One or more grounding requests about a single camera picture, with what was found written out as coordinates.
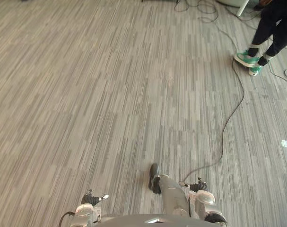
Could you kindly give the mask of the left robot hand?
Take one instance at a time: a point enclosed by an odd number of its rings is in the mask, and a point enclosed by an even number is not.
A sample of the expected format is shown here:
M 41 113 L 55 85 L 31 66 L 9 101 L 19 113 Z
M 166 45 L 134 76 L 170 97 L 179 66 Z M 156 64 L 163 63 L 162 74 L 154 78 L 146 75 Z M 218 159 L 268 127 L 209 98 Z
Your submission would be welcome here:
M 92 190 L 89 189 L 82 197 L 81 204 L 91 204 L 92 206 L 95 206 L 99 202 L 104 201 L 108 198 L 109 198 L 109 194 L 104 194 L 100 197 L 93 196 Z

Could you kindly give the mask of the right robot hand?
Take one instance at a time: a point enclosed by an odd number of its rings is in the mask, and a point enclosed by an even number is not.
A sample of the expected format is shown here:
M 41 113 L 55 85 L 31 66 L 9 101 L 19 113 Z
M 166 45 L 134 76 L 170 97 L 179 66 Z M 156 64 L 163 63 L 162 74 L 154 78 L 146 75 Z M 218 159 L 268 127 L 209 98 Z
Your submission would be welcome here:
M 188 184 L 186 182 L 179 182 L 179 185 L 181 187 L 186 187 L 193 192 L 198 192 L 200 190 L 207 191 L 207 192 L 209 191 L 208 184 L 205 181 L 203 181 L 200 177 L 198 178 L 197 183 Z

